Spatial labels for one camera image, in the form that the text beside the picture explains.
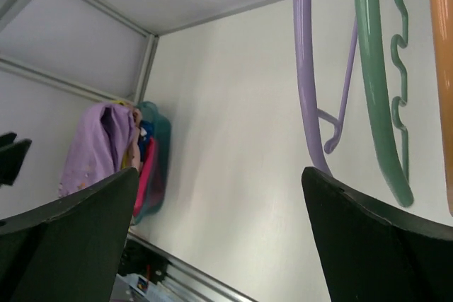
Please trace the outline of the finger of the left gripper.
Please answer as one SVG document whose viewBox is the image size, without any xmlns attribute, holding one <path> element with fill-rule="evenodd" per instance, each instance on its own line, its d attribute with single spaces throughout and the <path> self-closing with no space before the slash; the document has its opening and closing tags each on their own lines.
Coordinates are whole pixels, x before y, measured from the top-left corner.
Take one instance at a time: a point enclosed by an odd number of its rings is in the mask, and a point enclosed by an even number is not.
<svg viewBox="0 0 453 302">
<path fill-rule="evenodd" d="M 30 139 L 15 141 L 16 137 L 15 132 L 1 135 L 1 185 L 14 184 L 32 144 Z"/>
</svg>

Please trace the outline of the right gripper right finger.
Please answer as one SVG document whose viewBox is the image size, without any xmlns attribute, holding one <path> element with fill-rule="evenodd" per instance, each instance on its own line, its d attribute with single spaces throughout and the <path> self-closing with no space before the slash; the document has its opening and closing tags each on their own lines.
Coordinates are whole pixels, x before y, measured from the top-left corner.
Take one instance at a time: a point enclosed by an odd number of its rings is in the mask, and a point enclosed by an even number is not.
<svg viewBox="0 0 453 302">
<path fill-rule="evenodd" d="M 314 167 L 303 170 L 302 188 L 332 301 L 452 300 L 452 227 Z"/>
</svg>

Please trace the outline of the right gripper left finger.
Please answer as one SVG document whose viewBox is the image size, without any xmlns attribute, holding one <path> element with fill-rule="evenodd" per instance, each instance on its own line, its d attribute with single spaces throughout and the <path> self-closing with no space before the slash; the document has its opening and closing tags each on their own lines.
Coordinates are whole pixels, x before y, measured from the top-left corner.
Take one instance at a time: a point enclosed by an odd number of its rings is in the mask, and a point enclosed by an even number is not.
<svg viewBox="0 0 453 302">
<path fill-rule="evenodd" d="M 109 301 L 138 187 L 126 168 L 1 220 L 1 300 Z"/>
</svg>

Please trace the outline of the purple trousers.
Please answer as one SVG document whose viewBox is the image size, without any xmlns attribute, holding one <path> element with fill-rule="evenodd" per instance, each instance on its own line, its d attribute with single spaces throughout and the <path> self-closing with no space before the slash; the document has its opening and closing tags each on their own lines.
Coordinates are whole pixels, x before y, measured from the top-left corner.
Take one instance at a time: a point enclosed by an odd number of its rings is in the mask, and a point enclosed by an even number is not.
<svg viewBox="0 0 453 302">
<path fill-rule="evenodd" d="M 70 144 L 59 196 L 74 194 L 118 172 L 134 130 L 132 111 L 124 105 L 96 103 L 89 107 Z"/>
</svg>

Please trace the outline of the yellow trousers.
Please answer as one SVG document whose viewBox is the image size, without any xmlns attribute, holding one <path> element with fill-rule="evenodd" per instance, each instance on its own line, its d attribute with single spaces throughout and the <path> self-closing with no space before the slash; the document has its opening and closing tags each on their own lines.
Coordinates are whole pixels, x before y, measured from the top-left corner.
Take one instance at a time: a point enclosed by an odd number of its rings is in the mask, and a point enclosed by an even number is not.
<svg viewBox="0 0 453 302">
<path fill-rule="evenodd" d="M 113 103 L 124 106 L 124 107 L 128 107 L 128 104 L 122 100 L 113 100 Z M 123 153 L 121 167 L 120 167 L 121 170 L 127 167 L 127 162 L 128 162 L 128 147 L 126 148 L 125 152 Z"/>
</svg>

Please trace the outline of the green clothes hanger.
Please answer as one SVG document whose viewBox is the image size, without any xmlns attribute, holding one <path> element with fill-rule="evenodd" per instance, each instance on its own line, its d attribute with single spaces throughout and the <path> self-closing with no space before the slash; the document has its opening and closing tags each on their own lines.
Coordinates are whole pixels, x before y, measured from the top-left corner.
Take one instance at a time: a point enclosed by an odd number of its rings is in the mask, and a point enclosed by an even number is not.
<svg viewBox="0 0 453 302">
<path fill-rule="evenodd" d="M 401 80 L 399 95 L 390 98 L 386 81 L 379 0 L 355 0 L 362 77 L 374 149 L 382 175 L 402 207 L 414 203 L 411 190 L 409 133 L 400 108 L 408 102 L 408 71 L 399 51 L 408 46 L 409 15 L 404 0 L 394 0 L 401 16 L 401 32 L 391 37 L 390 53 Z"/>
</svg>

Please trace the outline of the purple clothes hanger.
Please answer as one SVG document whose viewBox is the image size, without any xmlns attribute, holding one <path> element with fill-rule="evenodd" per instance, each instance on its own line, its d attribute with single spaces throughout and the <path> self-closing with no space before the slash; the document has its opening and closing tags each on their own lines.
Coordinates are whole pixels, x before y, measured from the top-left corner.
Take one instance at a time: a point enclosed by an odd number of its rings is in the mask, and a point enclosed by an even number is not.
<svg viewBox="0 0 453 302">
<path fill-rule="evenodd" d="M 358 42 L 357 23 L 353 24 L 348 63 L 337 117 L 318 108 L 314 78 L 311 0 L 293 1 L 294 46 L 297 68 L 297 86 L 303 127 L 309 156 L 315 168 L 331 175 L 326 154 L 338 146 L 343 133 L 348 104 L 352 69 Z"/>
</svg>

